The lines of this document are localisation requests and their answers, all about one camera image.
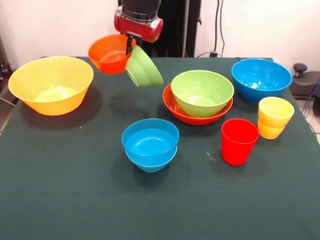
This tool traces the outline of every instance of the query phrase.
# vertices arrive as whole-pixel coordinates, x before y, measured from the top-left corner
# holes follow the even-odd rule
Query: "white wall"
[[[43,56],[87,56],[116,33],[117,0],[0,0],[0,35],[13,68]]]
[[[202,0],[196,54],[213,50],[216,0]],[[319,0],[224,0],[225,57],[272,57],[320,70]],[[86,56],[116,32],[117,0],[0,0],[0,34],[13,68],[42,56]],[[221,51],[221,41],[217,48]]]
[[[216,6],[216,0],[202,0],[196,55],[214,49]],[[320,0],[224,0],[224,56],[272,57],[289,70],[302,62],[320,71],[319,10]]]

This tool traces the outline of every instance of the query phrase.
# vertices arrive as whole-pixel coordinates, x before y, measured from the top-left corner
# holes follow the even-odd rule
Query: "orange bowl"
[[[182,110],[182,108],[178,105],[171,90],[171,83],[165,87],[162,98],[165,106],[177,119],[179,119],[181,122],[184,122],[189,125],[194,125],[194,126],[207,125],[217,121],[219,118],[223,117],[230,110],[234,102],[234,98],[232,97],[231,100],[227,103],[227,105],[215,115],[207,118],[195,118],[186,114]]]
[[[10,77],[10,92],[36,112],[57,116],[82,103],[94,70],[85,61],[69,56],[51,56],[31,61]]]
[[[128,37],[115,34],[103,37],[89,48],[88,56],[94,65],[104,74],[120,74],[125,67],[131,52],[126,55]]]

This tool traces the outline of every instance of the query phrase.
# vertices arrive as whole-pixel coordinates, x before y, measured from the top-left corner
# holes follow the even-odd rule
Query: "red bowl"
[[[169,111],[181,122],[184,122],[189,125],[195,125],[195,126],[201,126],[201,125],[207,125],[211,124],[215,121],[217,121],[219,118],[224,116],[232,107],[232,104],[234,102],[234,98],[231,98],[231,100],[227,103],[227,105],[217,114],[207,117],[207,118],[195,118],[188,114],[186,114],[182,108],[178,105],[172,91],[171,91],[171,83],[165,87],[163,91],[163,102],[165,106],[169,109]]]
[[[104,74],[120,74],[125,67],[131,52],[126,55],[128,37],[121,34],[109,35],[94,42],[89,48],[89,58]]]

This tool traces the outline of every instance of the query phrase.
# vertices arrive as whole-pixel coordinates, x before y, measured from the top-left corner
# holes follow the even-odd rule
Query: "green bowl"
[[[145,51],[136,45],[126,62],[125,70],[137,87],[163,85],[164,80]]]
[[[235,92],[226,77],[205,70],[179,74],[172,80],[171,90],[180,107],[195,118],[208,118],[218,113]]]

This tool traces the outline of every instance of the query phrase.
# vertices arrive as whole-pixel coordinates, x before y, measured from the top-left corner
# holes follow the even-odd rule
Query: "stacked blue bowls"
[[[171,122],[149,118],[131,124],[122,135],[128,158],[141,170],[155,173],[176,155],[179,131]]]

